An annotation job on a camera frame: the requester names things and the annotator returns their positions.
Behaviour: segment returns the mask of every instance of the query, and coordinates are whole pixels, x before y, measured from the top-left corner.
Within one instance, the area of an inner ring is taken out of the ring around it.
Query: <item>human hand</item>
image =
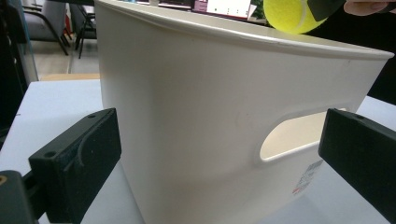
[[[346,0],[344,11],[355,16],[368,16],[381,11],[389,2],[396,0]]]

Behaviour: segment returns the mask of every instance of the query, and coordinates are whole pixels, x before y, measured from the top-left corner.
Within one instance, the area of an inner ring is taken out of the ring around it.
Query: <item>finger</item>
[[[344,4],[344,11],[355,16],[367,16],[374,14],[388,5],[387,2],[351,2]]]

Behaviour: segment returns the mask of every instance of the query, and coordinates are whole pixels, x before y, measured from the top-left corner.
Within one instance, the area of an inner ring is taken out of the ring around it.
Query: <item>sticker on bin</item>
[[[296,185],[293,190],[293,195],[298,195],[303,192],[306,187],[308,187],[309,183],[311,183],[312,179],[315,176],[315,173],[318,171],[320,165],[323,163],[323,160],[312,163],[308,166],[305,173],[301,176],[300,181]]]

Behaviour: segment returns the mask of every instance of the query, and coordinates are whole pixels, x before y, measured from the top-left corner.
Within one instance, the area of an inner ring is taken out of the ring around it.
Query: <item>oval handle cutout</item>
[[[262,160],[319,141],[325,118],[326,112],[321,112],[283,121],[265,138],[260,151]]]

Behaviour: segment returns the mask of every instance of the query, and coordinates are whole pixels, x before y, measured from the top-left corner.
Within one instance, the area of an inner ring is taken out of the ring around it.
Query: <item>yellow-green ball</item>
[[[274,28],[285,33],[297,35],[311,31],[326,20],[315,21],[306,1],[263,0],[265,18]]]

